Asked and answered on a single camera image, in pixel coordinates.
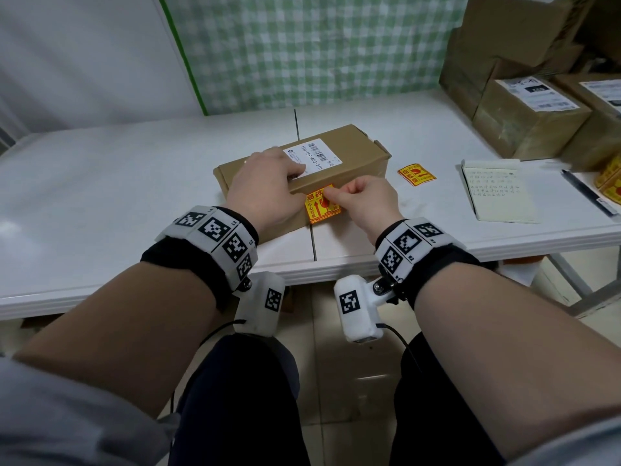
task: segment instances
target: forearm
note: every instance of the forearm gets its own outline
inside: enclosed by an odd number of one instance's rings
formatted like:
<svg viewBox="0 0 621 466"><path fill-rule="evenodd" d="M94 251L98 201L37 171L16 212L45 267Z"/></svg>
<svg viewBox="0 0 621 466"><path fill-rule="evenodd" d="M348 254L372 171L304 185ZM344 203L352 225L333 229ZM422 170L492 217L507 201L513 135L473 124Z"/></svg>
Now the forearm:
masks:
<svg viewBox="0 0 621 466"><path fill-rule="evenodd" d="M39 332L15 360L127 399L156 417L218 312L189 270L138 263Z"/></svg>
<svg viewBox="0 0 621 466"><path fill-rule="evenodd" d="M493 272L447 266L420 291L415 310L506 458L621 411L621 350Z"/></svg>

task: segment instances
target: gray sleeve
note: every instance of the gray sleeve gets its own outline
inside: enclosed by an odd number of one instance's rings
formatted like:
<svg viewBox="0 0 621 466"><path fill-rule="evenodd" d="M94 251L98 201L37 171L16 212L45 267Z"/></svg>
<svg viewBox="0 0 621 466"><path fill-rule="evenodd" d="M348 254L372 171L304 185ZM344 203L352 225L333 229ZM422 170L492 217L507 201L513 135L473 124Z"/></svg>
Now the gray sleeve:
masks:
<svg viewBox="0 0 621 466"><path fill-rule="evenodd" d="M0 464L155 465L178 425L101 389L0 359Z"/></svg>
<svg viewBox="0 0 621 466"><path fill-rule="evenodd" d="M555 438L509 466L619 466L621 416Z"/></svg>

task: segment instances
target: notepad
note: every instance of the notepad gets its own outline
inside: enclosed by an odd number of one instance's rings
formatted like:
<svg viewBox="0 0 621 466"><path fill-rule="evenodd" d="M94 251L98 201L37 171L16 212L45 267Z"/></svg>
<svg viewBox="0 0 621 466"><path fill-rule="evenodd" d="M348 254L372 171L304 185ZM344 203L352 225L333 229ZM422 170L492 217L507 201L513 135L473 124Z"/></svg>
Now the notepad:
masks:
<svg viewBox="0 0 621 466"><path fill-rule="evenodd" d="M538 223L519 160L463 160L462 171L478 220Z"/></svg>

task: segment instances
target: wristband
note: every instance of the wristband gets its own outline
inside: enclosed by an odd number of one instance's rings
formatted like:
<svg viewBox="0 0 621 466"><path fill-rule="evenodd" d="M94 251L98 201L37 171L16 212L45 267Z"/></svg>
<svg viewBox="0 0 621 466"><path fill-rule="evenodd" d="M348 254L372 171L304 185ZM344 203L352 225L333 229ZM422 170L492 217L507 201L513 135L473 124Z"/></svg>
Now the wristband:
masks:
<svg viewBox="0 0 621 466"><path fill-rule="evenodd" d="M378 237L375 256L392 290L412 304L421 288L442 268L460 261L480 265L463 245L424 217L400 220Z"/></svg>
<svg viewBox="0 0 621 466"><path fill-rule="evenodd" d="M258 259L255 228L222 207L194 206L155 241L141 261L190 270L209 286L221 309Z"/></svg>

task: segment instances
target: white table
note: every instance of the white table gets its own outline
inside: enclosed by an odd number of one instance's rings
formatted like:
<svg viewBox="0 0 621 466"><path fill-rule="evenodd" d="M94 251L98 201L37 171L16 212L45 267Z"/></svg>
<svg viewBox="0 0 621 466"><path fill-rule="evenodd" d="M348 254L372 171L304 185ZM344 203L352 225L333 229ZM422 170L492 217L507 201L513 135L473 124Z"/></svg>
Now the white table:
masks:
<svg viewBox="0 0 621 466"><path fill-rule="evenodd" d="M439 91L303 107L299 137L353 123L392 154L387 178L406 216L424 215L482 260L621 243L615 224L560 175L524 163L541 224L479 222L458 165L495 155ZM197 203L220 204L218 164L298 138L293 109L33 135L0 157L0 319L61 313L140 258ZM437 180L411 186L421 163ZM373 248L346 214L259 246L254 271L288 284L374 274Z"/></svg>

